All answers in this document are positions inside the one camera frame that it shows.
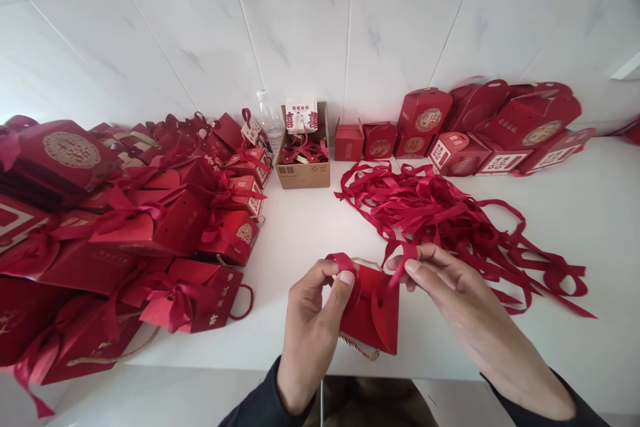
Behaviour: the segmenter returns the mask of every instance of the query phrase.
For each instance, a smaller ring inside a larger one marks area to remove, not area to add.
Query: white countertop
[[[398,171],[400,163],[419,165],[425,159],[392,162]],[[267,221],[243,270],[243,281],[256,293],[247,318],[193,335],[162,331],[126,362],[268,370],[282,349],[287,290],[317,259],[333,252],[383,259],[385,242],[374,227],[333,195],[352,165],[331,163],[329,189],[282,190],[274,172],[265,189]],[[515,321],[596,411],[640,414],[640,147],[597,138],[563,165],[531,177],[449,179],[476,199],[508,201],[526,217],[525,236],[535,245],[587,266],[589,293],[573,300],[597,320],[536,296]],[[487,213],[499,229],[515,226],[509,213]],[[508,285],[503,289],[516,292]],[[234,312],[247,305],[247,298],[241,291]],[[131,347],[144,342],[152,329],[143,326]],[[397,357],[381,354],[369,362],[339,342],[329,374],[480,380],[429,297],[404,288]]]

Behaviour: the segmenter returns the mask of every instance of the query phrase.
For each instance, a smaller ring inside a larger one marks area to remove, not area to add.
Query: pile of ribbons
[[[411,247],[433,242],[476,269],[487,281],[505,280],[521,288],[524,302],[492,289],[511,315],[526,312],[534,295],[545,294],[582,317],[595,318],[567,299],[586,295],[587,286],[582,280],[585,268],[569,265],[561,256],[534,246],[523,236],[526,221],[522,213],[507,202],[477,201],[436,175],[431,165],[404,164],[400,173],[393,173],[389,162],[358,162],[343,175],[341,187],[342,192],[335,192],[335,196],[354,207],[389,242],[385,262],[396,247],[403,246],[403,262],[390,286],[404,274],[404,261],[415,257],[416,250]],[[486,205],[509,210],[519,220],[515,230],[500,232],[482,210]],[[396,238],[396,231],[402,240]],[[542,271],[541,281],[531,277],[531,271]],[[561,286],[566,277],[575,282],[573,292]]]
[[[285,163],[322,163],[329,161],[327,141],[322,139],[320,144],[309,137],[305,128],[305,135],[292,135],[282,147],[280,164]]]

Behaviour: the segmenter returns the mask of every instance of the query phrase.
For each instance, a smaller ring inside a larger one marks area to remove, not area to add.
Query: white tile wall
[[[605,129],[640,110],[640,81],[609,80],[640,50],[636,3],[0,0],[0,119],[238,114],[266,87],[276,105],[327,100],[332,123],[395,121],[412,89],[497,75],[565,81],[583,103],[578,123]]]

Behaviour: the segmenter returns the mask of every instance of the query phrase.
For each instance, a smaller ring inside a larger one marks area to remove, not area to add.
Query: jute rope handle
[[[67,367],[73,367],[74,365],[78,365],[78,364],[113,364],[120,360],[133,357],[135,354],[138,354],[139,352],[142,352],[145,348],[149,347],[149,345],[151,345],[153,340],[157,337],[158,332],[160,332],[160,327],[155,328],[155,330],[151,334],[151,337],[149,337],[149,339],[144,344],[139,346],[137,349],[132,350],[128,354],[123,354],[119,357],[108,358],[108,359],[100,358],[100,357],[80,357],[80,358],[68,361]]]
[[[371,264],[375,266],[380,272],[383,271],[382,268],[380,267],[380,264],[378,264],[377,262],[372,262],[371,260],[363,259],[362,257],[351,257],[351,260],[353,260],[354,262],[364,262],[366,264]],[[348,340],[345,336],[340,335],[340,340],[342,340],[349,347],[352,347],[353,349],[355,349],[360,355],[362,355],[362,357],[364,357],[370,362],[373,362],[378,357],[380,357],[380,349],[375,349],[372,354],[368,354],[367,352],[362,350],[358,345],[354,344],[351,340]]]

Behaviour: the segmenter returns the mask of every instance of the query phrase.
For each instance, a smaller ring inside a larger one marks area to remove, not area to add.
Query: paper tag
[[[289,133],[305,133],[318,130],[318,111],[315,99],[287,100],[285,103],[287,113],[287,131]]]

